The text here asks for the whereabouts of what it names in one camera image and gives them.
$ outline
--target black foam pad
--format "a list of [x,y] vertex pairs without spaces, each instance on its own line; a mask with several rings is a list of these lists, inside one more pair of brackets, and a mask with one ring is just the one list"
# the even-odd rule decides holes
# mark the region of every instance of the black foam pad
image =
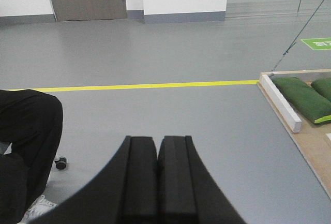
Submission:
[[198,223],[184,137],[165,136],[160,147],[158,171],[159,223]]
[[151,137],[132,137],[123,210],[125,224],[157,223],[157,155]]
[[120,224],[131,137],[85,187],[31,224]]
[[208,173],[195,149],[192,137],[186,136],[185,140],[199,224],[245,224]]

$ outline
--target shoe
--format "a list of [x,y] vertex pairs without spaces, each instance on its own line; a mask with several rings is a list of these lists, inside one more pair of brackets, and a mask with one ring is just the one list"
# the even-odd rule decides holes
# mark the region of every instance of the shoe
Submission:
[[35,218],[45,214],[46,212],[57,207],[57,204],[45,199],[44,195],[38,197],[31,207],[25,212],[23,219],[18,224],[25,224],[32,221]]

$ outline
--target yellow floor line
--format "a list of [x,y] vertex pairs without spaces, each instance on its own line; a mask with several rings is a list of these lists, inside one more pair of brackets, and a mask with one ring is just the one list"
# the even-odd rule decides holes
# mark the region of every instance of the yellow floor line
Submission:
[[[53,87],[53,88],[32,88],[40,92],[63,92],[63,91],[102,91],[107,89],[131,89],[131,88],[172,88],[172,87],[201,87],[220,85],[241,85],[256,84],[258,80],[239,81],[214,81],[214,82],[189,82],[189,83],[153,83],[153,84],[127,84],[108,86],[76,86],[76,87]],[[19,91],[22,88],[8,89],[8,91]]]

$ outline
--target gray baseboard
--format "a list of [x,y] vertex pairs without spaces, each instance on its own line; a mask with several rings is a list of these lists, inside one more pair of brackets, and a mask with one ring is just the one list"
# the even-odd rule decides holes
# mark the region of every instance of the gray baseboard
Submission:
[[144,10],[127,10],[128,19],[143,19],[144,18]]
[[55,22],[53,14],[38,14],[33,16],[4,16],[0,17],[0,25],[34,24]]
[[148,14],[145,15],[144,19],[146,24],[198,22],[198,21],[224,21],[225,11],[202,12],[202,13]]

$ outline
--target gray floor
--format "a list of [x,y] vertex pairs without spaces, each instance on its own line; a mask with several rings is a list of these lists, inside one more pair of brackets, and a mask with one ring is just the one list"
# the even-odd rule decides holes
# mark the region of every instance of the gray floor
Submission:
[[[81,21],[0,27],[0,88],[258,79],[309,15],[151,24]],[[319,13],[300,38],[330,37]],[[330,68],[330,51],[298,40],[278,70]],[[331,202],[256,85],[53,92],[64,106],[45,194],[61,203],[107,163],[126,135],[192,135],[205,165],[248,224],[329,224]]]

